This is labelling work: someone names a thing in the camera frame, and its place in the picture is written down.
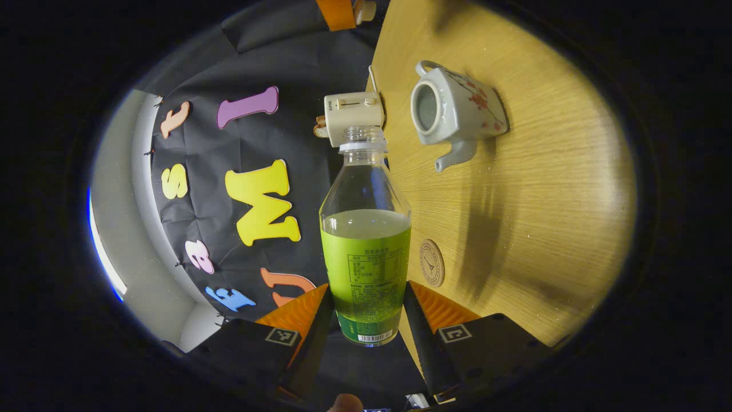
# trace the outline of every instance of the green bottle label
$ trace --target green bottle label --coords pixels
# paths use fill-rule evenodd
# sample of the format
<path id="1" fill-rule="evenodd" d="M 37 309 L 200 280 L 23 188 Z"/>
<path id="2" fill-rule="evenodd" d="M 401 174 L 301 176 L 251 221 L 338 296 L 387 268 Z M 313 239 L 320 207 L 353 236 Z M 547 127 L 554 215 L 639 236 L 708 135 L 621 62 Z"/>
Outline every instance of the green bottle label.
<path id="1" fill-rule="evenodd" d="M 411 227 L 386 238 L 351 239 L 321 230 L 330 290 L 343 334 L 378 344 L 396 335 L 404 301 Z"/>

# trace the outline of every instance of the peach letter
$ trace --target peach letter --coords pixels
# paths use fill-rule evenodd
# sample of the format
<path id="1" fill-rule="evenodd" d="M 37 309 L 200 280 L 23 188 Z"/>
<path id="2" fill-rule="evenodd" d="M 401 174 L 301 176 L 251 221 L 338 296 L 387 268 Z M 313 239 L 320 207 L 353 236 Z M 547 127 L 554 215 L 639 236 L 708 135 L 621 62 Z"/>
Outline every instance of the peach letter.
<path id="1" fill-rule="evenodd" d="M 165 116 L 165 120 L 160 123 L 160 131 L 163 132 L 163 139 L 167 139 L 171 134 L 171 130 L 177 128 L 185 122 L 185 118 L 188 117 L 188 111 L 190 110 L 190 103 L 183 102 L 181 109 L 178 113 L 173 115 L 173 111 L 169 111 L 168 115 Z"/>

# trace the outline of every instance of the orange object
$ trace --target orange object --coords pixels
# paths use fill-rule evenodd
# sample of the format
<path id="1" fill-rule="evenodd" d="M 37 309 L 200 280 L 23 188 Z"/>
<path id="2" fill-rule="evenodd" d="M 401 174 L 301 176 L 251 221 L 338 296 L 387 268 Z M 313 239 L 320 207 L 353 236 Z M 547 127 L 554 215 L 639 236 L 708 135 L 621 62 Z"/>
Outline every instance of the orange object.
<path id="1" fill-rule="evenodd" d="M 322 284 L 321 286 L 311 290 L 308 293 L 300 295 L 298 298 L 289 301 L 285 305 L 271 311 L 264 315 L 261 319 L 257 320 L 260 325 L 267 325 L 273 328 L 287 329 L 289 331 L 298 331 L 302 339 L 300 339 L 299 345 L 295 353 L 292 355 L 292 359 L 295 359 L 297 353 L 300 351 L 302 343 L 305 342 L 307 332 L 313 325 L 313 319 L 315 314 L 320 307 L 320 303 L 325 296 L 325 292 L 328 290 L 328 284 Z"/>
<path id="2" fill-rule="evenodd" d="M 331 32 L 356 28 L 351 0 L 315 0 L 315 2 L 318 3 Z"/>
<path id="3" fill-rule="evenodd" d="M 300 275 L 293 275 L 290 273 L 272 273 L 265 268 L 260 269 L 259 272 L 262 275 L 262 279 L 264 279 L 264 284 L 269 287 L 275 287 L 276 284 L 290 284 L 299 287 L 305 293 L 315 289 L 315 285 L 310 280 Z M 277 304 L 277 307 L 280 307 L 290 303 L 295 298 L 288 298 L 274 292 L 272 293 L 272 299 L 274 299 L 274 303 Z"/>
<path id="4" fill-rule="evenodd" d="M 409 282 L 432 333 L 447 326 L 480 319 L 480 316 L 419 283 Z"/>
<path id="5" fill-rule="evenodd" d="M 171 134 L 171 130 L 177 128 L 185 122 L 188 117 L 188 111 L 190 110 L 190 103 L 181 103 L 181 109 L 178 113 L 173 114 L 173 111 L 169 111 L 165 116 L 165 120 L 160 123 L 160 131 L 163 132 L 163 139 L 167 139 Z"/>

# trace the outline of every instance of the foam letter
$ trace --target foam letter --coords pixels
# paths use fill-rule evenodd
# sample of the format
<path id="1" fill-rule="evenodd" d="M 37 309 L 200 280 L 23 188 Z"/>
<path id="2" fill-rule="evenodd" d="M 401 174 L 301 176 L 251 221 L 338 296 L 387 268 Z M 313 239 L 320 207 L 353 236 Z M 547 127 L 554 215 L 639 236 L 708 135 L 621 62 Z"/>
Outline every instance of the foam letter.
<path id="1" fill-rule="evenodd" d="M 185 168 L 178 163 L 170 169 L 163 170 L 163 194 L 168 199 L 183 197 L 188 193 L 188 179 L 185 177 Z"/>
<path id="2" fill-rule="evenodd" d="M 270 86 L 258 95 L 253 95 L 235 102 L 224 100 L 219 105 L 216 124 L 219 126 L 219 129 L 223 129 L 226 123 L 229 123 L 231 120 L 249 114 L 259 113 L 260 111 L 267 114 L 275 113 L 277 107 L 280 105 L 279 96 L 280 90 L 276 86 Z"/>
<path id="3" fill-rule="evenodd" d="M 202 271 L 211 274 L 214 273 L 214 264 L 209 260 L 209 250 L 200 240 L 195 243 L 187 240 L 185 243 L 185 251 L 191 263 Z"/>
<path id="4" fill-rule="evenodd" d="M 229 170 L 224 176 L 224 185 L 232 199 L 252 205 L 252 209 L 236 223 L 236 231 L 245 245 L 251 246 L 254 240 L 267 238 L 289 238 L 293 242 L 300 240 L 300 228 L 294 217 L 287 216 L 282 223 L 272 223 L 290 210 L 292 204 L 265 195 L 276 193 L 285 196 L 289 193 L 290 183 L 284 160 L 276 160 L 269 167 L 246 173 Z"/>
<path id="5" fill-rule="evenodd" d="M 185 118 L 188 117 L 188 111 L 190 110 L 190 103 L 183 102 L 181 109 L 178 113 L 173 115 L 173 111 L 169 111 L 168 115 L 165 116 L 165 120 L 160 123 L 160 131 L 163 132 L 163 139 L 167 139 L 171 134 L 171 130 L 182 125 Z"/>
<path id="6" fill-rule="evenodd" d="M 231 296 L 229 296 L 229 293 L 226 289 L 219 289 L 216 291 L 216 293 L 214 293 L 213 289 L 207 287 L 206 293 L 208 293 L 208 295 L 212 298 L 219 301 L 219 303 L 223 306 L 226 306 L 235 312 L 237 312 L 236 308 L 240 308 L 245 305 L 256 306 L 254 301 L 242 295 L 238 290 L 232 289 Z"/>
<path id="7" fill-rule="evenodd" d="M 260 273 L 262 274 L 262 279 L 264 279 L 264 284 L 269 287 L 275 287 L 276 284 L 289 284 L 299 287 L 300 289 L 302 289 L 303 293 L 307 293 L 315 289 L 315 285 L 311 281 L 300 275 L 291 275 L 289 273 L 272 273 L 265 268 L 260 269 Z M 277 307 L 279 307 L 288 303 L 294 298 L 286 298 L 285 296 L 281 296 L 277 292 L 273 292 L 272 299 L 274 299 L 274 303 L 277 304 Z"/>

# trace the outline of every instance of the plastic bottle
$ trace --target plastic bottle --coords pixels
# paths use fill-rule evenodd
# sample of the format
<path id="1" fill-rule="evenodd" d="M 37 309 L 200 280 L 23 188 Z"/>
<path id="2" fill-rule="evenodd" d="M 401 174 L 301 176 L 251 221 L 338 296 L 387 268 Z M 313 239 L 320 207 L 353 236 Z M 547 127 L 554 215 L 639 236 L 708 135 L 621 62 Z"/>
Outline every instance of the plastic bottle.
<path id="1" fill-rule="evenodd" d="M 320 209 L 330 290 L 343 334 L 367 347 L 394 339 L 404 300 L 411 208 L 384 163 L 381 128 L 354 126 Z"/>

